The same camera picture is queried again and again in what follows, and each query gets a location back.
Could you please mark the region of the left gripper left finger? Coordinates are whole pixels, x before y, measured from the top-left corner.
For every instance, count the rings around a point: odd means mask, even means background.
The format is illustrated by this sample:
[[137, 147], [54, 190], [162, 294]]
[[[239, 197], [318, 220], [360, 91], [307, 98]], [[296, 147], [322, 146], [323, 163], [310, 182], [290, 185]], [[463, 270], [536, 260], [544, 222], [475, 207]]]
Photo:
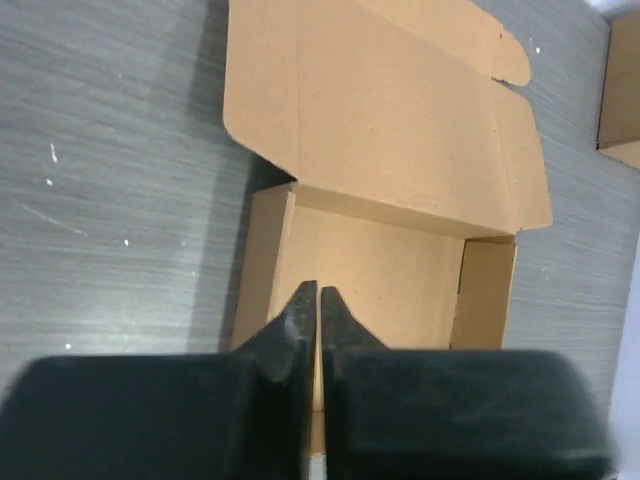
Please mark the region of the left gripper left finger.
[[240, 347], [50, 356], [1, 405], [5, 479], [305, 479], [318, 287]]

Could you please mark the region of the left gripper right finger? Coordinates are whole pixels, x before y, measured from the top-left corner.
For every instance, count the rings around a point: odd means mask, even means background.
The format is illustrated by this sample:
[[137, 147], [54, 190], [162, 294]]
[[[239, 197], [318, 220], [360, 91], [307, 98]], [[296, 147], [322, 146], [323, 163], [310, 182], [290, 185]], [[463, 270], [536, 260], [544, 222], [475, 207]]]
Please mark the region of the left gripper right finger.
[[331, 479], [601, 479], [614, 454], [585, 380], [539, 350], [386, 347], [321, 293]]

